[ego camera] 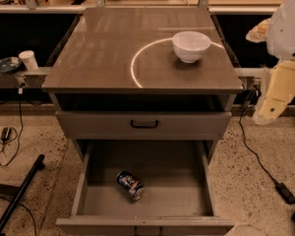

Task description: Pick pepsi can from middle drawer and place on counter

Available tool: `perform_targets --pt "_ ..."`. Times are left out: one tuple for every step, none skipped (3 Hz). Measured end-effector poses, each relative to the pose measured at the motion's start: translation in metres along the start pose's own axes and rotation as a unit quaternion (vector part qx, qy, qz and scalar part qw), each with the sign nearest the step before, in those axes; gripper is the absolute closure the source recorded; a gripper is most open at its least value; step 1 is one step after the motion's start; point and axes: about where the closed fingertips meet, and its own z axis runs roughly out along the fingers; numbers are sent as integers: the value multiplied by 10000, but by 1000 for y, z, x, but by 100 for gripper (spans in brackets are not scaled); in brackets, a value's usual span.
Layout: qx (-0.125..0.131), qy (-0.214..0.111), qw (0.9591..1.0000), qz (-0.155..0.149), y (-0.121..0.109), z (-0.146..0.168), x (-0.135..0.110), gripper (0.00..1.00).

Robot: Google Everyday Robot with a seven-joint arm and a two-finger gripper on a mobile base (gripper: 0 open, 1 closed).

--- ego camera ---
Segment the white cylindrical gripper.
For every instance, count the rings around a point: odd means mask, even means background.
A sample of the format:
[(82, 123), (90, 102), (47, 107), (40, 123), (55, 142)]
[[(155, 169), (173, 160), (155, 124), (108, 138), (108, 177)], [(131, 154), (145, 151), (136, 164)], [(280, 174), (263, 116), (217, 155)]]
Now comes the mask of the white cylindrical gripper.
[(295, 97), (295, 0), (284, 0), (270, 19), (248, 31), (246, 39), (255, 43), (266, 41), (270, 55), (288, 60), (279, 62), (270, 71), (266, 93), (255, 108), (254, 122), (267, 125), (274, 122)]

